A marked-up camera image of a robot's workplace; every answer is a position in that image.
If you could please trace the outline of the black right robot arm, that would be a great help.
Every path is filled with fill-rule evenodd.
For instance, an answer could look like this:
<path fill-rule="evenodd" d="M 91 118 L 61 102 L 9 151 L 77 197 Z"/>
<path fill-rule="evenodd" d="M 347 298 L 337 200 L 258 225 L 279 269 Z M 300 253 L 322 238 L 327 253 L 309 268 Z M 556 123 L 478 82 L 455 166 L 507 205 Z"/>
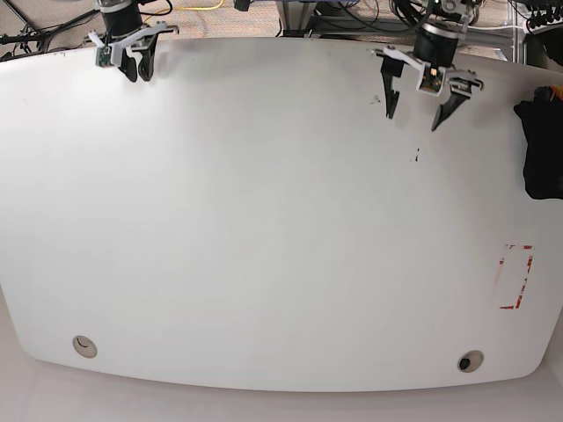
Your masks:
<path fill-rule="evenodd" d="M 164 12 L 140 12 L 139 6 L 149 1 L 97 1 L 106 32 L 103 37 L 96 31 L 88 32 L 88 40 L 96 47 L 95 64 L 101 68 L 115 67 L 130 82 L 140 77 L 149 82 L 154 73 L 157 41 L 162 33 L 179 33 L 176 25 L 158 21 L 154 26 L 143 22 L 172 12 L 171 1 Z"/>

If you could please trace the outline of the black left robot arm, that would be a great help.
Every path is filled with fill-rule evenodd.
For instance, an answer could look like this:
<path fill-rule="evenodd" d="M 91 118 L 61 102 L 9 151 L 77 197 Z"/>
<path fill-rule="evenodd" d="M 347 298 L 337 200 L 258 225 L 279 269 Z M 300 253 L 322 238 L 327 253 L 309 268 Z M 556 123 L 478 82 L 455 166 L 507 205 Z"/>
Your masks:
<path fill-rule="evenodd" d="M 454 57 L 457 45 L 475 17 L 477 5 L 473 1 L 423 1 L 424 12 L 413 7 L 411 1 L 396 1 L 395 11 L 405 19 L 407 29 L 416 33 L 413 50 L 404 52 L 393 46 L 377 49 L 382 59 L 380 73 L 384 86 L 385 115 L 394 117 L 399 92 L 393 81 L 402 76 L 405 66 L 418 72 L 416 90 L 438 97 L 444 89 L 450 91 L 448 100 L 439 105 L 432 130 L 436 130 L 464 102 L 472 98 L 474 88 L 484 83 L 475 72 L 457 69 Z"/>

